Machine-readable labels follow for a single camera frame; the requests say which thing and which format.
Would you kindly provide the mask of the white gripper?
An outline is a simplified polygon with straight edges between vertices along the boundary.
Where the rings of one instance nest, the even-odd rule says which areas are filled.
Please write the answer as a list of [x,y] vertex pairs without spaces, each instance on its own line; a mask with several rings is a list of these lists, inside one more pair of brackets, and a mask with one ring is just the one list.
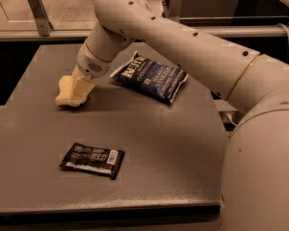
[[80,47],[76,63],[71,76],[68,77],[67,104],[78,107],[87,101],[88,95],[94,88],[94,82],[85,78],[91,75],[92,78],[99,78],[106,74],[110,68],[113,55],[102,51],[100,47],[90,49],[86,42]]

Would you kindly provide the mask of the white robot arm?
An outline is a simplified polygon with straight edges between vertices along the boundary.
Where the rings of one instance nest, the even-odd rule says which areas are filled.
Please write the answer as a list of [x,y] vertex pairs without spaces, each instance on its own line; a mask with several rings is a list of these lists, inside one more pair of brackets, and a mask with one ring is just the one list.
[[289,231],[289,65],[153,14],[144,0],[94,0],[97,22],[77,59],[71,91],[140,39],[244,114],[224,152],[222,231]]

